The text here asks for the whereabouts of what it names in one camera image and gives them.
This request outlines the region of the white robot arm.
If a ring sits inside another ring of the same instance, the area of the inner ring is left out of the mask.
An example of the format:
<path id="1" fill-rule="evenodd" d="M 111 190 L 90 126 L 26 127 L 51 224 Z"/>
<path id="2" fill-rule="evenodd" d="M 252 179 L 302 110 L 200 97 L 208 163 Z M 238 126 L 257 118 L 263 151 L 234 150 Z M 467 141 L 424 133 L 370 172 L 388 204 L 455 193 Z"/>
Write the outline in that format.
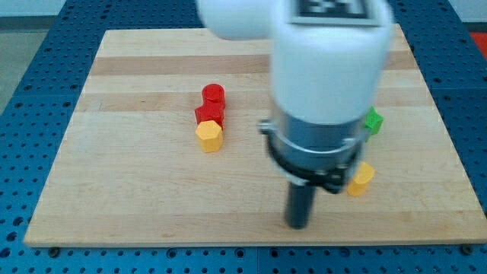
<path id="1" fill-rule="evenodd" d="M 340 193 L 371 135 L 365 126 L 393 34 L 385 1 L 196 2 L 225 40 L 270 42 L 272 111 L 259 123 L 288 180 L 287 224 L 307 226 L 317 188 Z"/>

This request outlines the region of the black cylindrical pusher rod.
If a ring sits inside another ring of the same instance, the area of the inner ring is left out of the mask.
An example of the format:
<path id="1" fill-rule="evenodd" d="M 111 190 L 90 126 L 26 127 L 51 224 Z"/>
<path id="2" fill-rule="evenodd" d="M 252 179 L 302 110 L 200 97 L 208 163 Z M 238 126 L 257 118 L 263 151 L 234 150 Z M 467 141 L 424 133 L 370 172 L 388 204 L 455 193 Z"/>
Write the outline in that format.
<path id="1" fill-rule="evenodd" d="M 316 192 L 315 186 L 288 183 L 285 206 L 285 221 L 293 229 L 307 227 Z"/>

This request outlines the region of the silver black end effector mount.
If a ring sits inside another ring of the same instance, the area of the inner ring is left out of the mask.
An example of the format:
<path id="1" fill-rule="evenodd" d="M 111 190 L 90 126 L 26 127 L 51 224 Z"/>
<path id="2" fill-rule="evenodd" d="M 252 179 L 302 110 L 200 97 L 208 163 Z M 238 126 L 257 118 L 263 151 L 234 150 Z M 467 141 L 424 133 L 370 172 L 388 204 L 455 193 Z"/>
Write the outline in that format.
<path id="1" fill-rule="evenodd" d="M 274 106 L 259 121 L 269 156 L 284 175 L 299 186 L 319 186 L 337 194 L 358 169 L 370 130 L 368 112 L 342 123 L 309 123 Z"/>

